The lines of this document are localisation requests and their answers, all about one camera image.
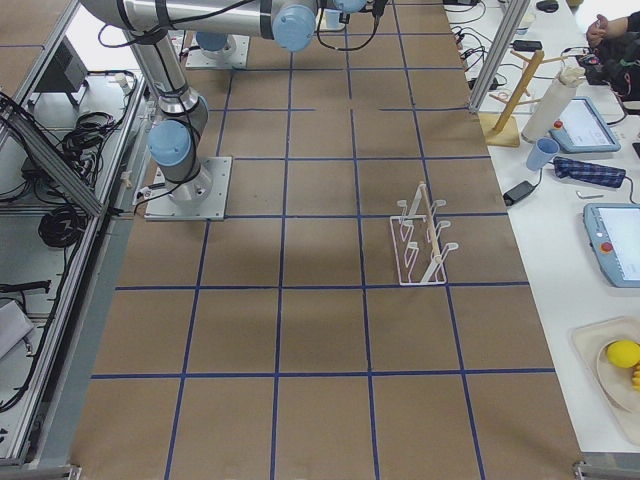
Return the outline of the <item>person hand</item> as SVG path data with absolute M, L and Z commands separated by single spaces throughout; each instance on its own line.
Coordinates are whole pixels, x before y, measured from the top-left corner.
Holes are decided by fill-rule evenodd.
M 598 15 L 596 20 L 587 28 L 586 40 L 590 48 L 599 45 L 604 39 L 615 34 L 615 27 L 603 15 Z

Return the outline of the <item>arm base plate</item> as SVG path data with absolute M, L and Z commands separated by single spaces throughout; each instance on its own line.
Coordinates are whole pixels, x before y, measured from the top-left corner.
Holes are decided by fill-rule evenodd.
M 248 36 L 196 32 L 187 50 L 186 68 L 191 70 L 245 70 Z
M 164 174 L 156 168 L 156 182 L 164 186 L 150 194 L 144 218 L 148 221 L 222 221 L 225 216 L 229 181 L 232 169 L 231 157 L 199 158 L 199 175 L 188 183 L 175 187 L 166 183 Z

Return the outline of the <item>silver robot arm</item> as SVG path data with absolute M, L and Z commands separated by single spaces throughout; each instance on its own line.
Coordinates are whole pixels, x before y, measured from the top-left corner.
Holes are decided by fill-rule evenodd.
M 203 55 L 208 58 L 228 57 L 236 51 L 236 42 L 229 34 L 198 31 L 195 39 Z
M 274 41 L 289 52 L 306 48 L 318 9 L 310 1 L 85 1 L 107 27 L 123 32 L 161 112 L 148 137 L 163 195 L 175 203 L 206 198 L 214 177 L 197 157 L 208 120 L 187 68 L 243 68 L 249 40 Z

